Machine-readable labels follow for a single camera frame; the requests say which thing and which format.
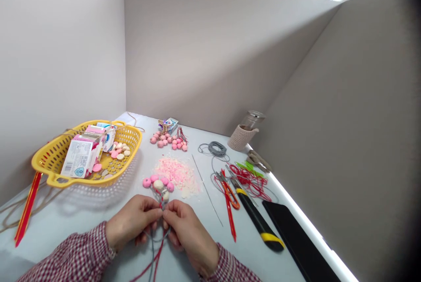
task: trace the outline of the yellow plastic basket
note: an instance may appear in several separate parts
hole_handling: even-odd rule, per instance
[[[73,129],[77,131],[85,131],[88,125],[96,125],[98,122],[110,123],[110,121],[95,120],[82,123]],[[75,183],[100,187],[106,187],[114,184],[118,178],[122,176],[123,172],[130,165],[132,159],[136,155],[140,142],[142,141],[142,133],[137,128],[126,125],[121,121],[112,121],[112,124],[123,127],[121,129],[117,129],[114,140],[126,143],[127,146],[130,147],[130,155],[124,157],[121,161],[111,158],[109,153],[102,153],[100,160],[102,168],[107,169],[108,173],[113,175],[112,177],[104,179],[104,177],[100,174],[101,171],[98,173],[93,172],[88,179],[72,178],[60,175],[70,146],[70,141],[73,138],[69,135],[60,135],[38,150],[32,158],[32,167],[36,171],[47,174],[47,184],[55,188],[67,188]],[[77,132],[67,131],[65,134],[75,136]]]

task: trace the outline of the jar lid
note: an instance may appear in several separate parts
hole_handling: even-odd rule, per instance
[[[249,110],[248,114],[253,118],[259,119],[259,122],[262,122],[266,118],[266,115],[254,110]]]

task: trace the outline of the gray partition wall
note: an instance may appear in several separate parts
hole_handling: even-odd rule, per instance
[[[0,205],[66,128],[125,111],[124,0],[0,0]]]
[[[417,229],[417,6],[416,0],[343,3],[269,108],[255,140],[360,281],[394,279]]]
[[[127,108],[231,135],[265,112],[337,11],[330,0],[125,0]]]

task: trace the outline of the hand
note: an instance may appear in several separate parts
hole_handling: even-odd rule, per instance
[[[136,194],[105,225],[108,245],[118,252],[133,238],[136,243],[145,243],[147,236],[143,230],[150,232],[151,224],[155,230],[161,216],[162,210],[156,200]]]
[[[219,261],[219,248],[192,207],[178,200],[165,206],[164,229],[172,227],[168,236],[174,248],[186,250],[193,268],[204,278],[209,278],[216,270]]]

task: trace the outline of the red checkered shirt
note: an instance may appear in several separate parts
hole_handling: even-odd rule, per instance
[[[105,268],[115,257],[115,251],[108,246],[105,224],[104,221],[84,234],[71,234],[18,281],[100,281]],[[218,267],[208,280],[200,277],[201,281],[260,281],[219,243],[218,247]]]

